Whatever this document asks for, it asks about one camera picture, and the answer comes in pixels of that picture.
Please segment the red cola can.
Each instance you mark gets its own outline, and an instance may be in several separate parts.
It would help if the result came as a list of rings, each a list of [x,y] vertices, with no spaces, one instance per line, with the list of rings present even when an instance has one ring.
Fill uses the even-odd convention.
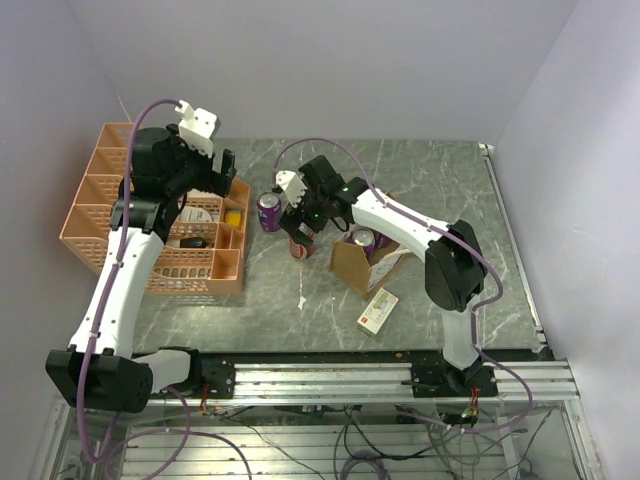
[[[314,239],[315,233],[314,231],[305,223],[301,223],[299,226],[299,231],[309,237],[311,240]],[[289,237],[289,249],[291,255],[298,260],[309,258],[314,251],[314,246],[305,246],[301,243],[297,243],[292,236]]]

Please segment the purple Fanta can front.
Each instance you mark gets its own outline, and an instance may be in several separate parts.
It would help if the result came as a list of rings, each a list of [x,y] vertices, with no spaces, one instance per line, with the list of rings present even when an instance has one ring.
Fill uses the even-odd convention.
[[[367,259],[370,259],[375,251],[376,237],[372,230],[365,227],[355,227],[347,238],[347,242],[360,247]]]

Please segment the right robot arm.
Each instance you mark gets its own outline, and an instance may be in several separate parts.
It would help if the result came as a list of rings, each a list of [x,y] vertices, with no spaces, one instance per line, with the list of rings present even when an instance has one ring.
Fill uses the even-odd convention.
[[[279,225],[294,243],[312,246],[310,234],[340,218],[384,235],[423,262],[426,294],[443,311],[447,366],[440,373],[442,387],[455,396],[471,389],[481,360],[475,323],[466,313],[482,293],[487,275],[473,227],[463,220],[448,224],[419,214],[363,178],[346,181],[323,155],[297,171],[276,172],[274,183],[288,202]]]

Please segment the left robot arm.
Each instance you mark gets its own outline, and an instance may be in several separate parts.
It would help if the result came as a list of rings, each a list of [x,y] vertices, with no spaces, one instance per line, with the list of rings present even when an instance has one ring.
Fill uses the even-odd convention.
[[[64,350],[49,352],[45,370],[67,403],[109,412],[141,412],[152,394],[171,387],[192,397],[203,387],[200,353],[165,347],[133,358],[133,334],[146,284],[196,189],[229,194],[235,155],[224,150],[213,167],[216,128],[200,120],[133,130],[125,176],[114,202],[105,263],[76,333]]]

